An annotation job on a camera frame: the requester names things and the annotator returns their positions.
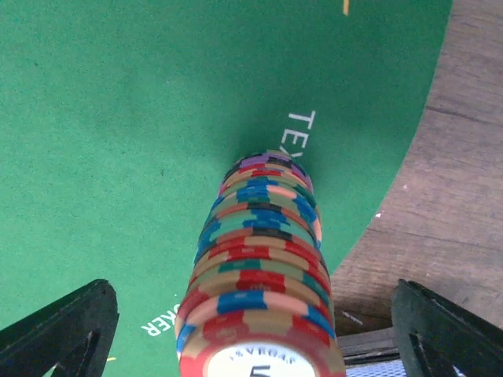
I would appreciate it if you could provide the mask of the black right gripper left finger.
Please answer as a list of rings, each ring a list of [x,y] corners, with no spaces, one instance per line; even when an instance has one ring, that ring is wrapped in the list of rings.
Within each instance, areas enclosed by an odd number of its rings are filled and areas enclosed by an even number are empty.
[[[1,330],[1,375],[101,376],[118,320],[116,291],[93,280]]]

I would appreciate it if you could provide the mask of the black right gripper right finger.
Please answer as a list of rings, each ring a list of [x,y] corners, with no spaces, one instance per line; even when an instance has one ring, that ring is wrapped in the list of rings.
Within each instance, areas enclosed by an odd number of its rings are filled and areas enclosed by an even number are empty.
[[[408,376],[501,376],[502,330],[412,280],[399,280],[391,316]]]

